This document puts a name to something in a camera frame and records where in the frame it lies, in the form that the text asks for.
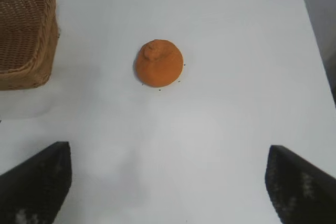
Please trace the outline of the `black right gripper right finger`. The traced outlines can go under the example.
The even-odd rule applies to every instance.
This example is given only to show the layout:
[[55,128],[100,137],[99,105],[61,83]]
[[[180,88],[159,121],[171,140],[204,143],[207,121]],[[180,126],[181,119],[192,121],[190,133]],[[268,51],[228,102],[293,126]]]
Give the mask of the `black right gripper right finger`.
[[288,148],[270,147],[265,186],[281,223],[335,223],[335,178]]

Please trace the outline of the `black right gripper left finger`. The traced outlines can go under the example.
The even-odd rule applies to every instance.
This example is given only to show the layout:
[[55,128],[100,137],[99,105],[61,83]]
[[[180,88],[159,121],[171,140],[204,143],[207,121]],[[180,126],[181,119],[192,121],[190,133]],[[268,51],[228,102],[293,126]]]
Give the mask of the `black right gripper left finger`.
[[70,145],[55,142],[1,175],[1,223],[53,223],[71,183]]

